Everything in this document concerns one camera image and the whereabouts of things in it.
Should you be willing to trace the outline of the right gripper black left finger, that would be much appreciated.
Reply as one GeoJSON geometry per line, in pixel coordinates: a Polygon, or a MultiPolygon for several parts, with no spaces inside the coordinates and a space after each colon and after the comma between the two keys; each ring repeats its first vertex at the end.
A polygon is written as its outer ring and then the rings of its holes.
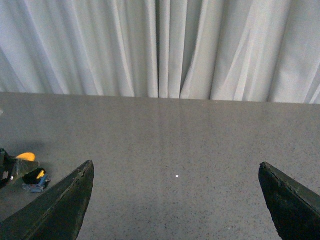
{"type": "Polygon", "coordinates": [[[2,240],[75,240],[90,202],[94,164],[87,160],[0,223],[2,240]]]}

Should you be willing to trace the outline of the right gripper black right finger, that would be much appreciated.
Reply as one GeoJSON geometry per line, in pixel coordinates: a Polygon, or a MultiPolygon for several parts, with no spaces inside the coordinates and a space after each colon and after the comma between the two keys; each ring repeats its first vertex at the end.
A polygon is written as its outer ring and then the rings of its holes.
{"type": "Polygon", "coordinates": [[[283,240],[320,238],[320,196],[267,162],[258,180],[276,231],[283,240]]]}

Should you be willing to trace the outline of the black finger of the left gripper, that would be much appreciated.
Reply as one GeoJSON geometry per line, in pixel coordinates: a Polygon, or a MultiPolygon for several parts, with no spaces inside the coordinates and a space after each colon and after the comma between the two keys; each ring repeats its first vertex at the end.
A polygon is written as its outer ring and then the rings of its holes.
{"type": "Polygon", "coordinates": [[[38,168],[39,162],[33,152],[11,156],[4,148],[0,149],[0,188],[13,184],[19,178],[38,168]]]}

